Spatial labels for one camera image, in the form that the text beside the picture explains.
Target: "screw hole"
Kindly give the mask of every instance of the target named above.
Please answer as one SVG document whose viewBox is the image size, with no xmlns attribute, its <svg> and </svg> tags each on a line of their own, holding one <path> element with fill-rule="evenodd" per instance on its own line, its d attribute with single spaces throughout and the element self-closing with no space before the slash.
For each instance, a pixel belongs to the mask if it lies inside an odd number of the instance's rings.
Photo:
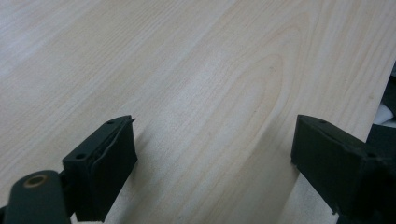
<svg viewBox="0 0 396 224">
<path fill-rule="evenodd" d="M 35 175 L 27 179 L 24 183 L 23 186 L 27 189 L 35 188 L 40 185 L 42 185 L 46 180 L 47 180 L 46 175 Z"/>
<path fill-rule="evenodd" d="M 367 153 L 367 156 L 369 156 L 371 158 L 375 158 L 376 157 L 376 155 L 374 153 L 371 153 L 371 152 Z"/>
<path fill-rule="evenodd" d="M 85 154 L 78 154 L 77 156 L 76 156 L 76 159 L 78 159 L 78 160 L 82 160 L 82 159 L 84 159 L 85 158 Z"/>
</svg>

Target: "black clamp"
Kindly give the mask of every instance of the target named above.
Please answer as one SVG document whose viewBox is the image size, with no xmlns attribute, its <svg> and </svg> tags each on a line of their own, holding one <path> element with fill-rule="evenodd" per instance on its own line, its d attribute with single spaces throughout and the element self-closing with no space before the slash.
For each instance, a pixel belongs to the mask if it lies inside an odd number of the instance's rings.
<svg viewBox="0 0 396 224">
<path fill-rule="evenodd" d="M 291 161 L 340 215 L 338 224 L 396 223 L 396 129 L 373 126 L 367 144 L 299 115 Z"/>
<path fill-rule="evenodd" d="M 64 159 L 64 170 L 40 171 L 14 184 L 0 223 L 105 221 L 137 162 L 131 116 L 112 119 Z"/>
</svg>

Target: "wooden surface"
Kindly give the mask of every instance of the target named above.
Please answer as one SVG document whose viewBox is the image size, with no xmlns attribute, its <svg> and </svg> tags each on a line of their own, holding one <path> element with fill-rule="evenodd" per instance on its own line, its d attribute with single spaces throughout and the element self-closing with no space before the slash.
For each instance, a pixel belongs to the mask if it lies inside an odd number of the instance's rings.
<svg viewBox="0 0 396 224">
<path fill-rule="evenodd" d="M 393 0 L 2 1 L 0 203 L 131 114 L 107 223 L 332 223 L 290 164 L 296 116 L 364 140 L 395 21 Z"/>
</svg>

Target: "black plastic clamp jaw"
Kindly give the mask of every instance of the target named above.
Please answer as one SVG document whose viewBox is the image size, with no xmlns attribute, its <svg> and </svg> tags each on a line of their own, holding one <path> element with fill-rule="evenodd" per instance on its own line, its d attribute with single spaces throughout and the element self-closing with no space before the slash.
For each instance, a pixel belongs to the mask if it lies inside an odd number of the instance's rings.
<svg viewBox="0 0 396 224">
<path fill-rule="evenodd" d="M 337 223 L 396 223 L 396 150 L 376 147 L 325 120 L 299 115 L 291 161 L 340 215 Z"/>
<path fill-rule="evenodd" d="M 105 221 L 137 162 L 131 116 L 112 119 L 64 159 L 64 170 L 40 171 L 12 187 L 0 223 Z"/>
</svg>

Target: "light wood board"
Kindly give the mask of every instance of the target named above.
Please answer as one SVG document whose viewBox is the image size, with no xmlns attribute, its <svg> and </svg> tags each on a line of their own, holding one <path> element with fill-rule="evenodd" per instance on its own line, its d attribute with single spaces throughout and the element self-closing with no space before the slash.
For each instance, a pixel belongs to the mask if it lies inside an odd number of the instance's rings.
<svg viewBox="0 0 396 224">
<path fill-rule="evenodd" d="M 108 119 L 139 158 L 106 223 L 332 223 L 290 164 L 297 114 L 364 140 L 396 2 L 2 1 L 0 204 Z"/>
</svg>

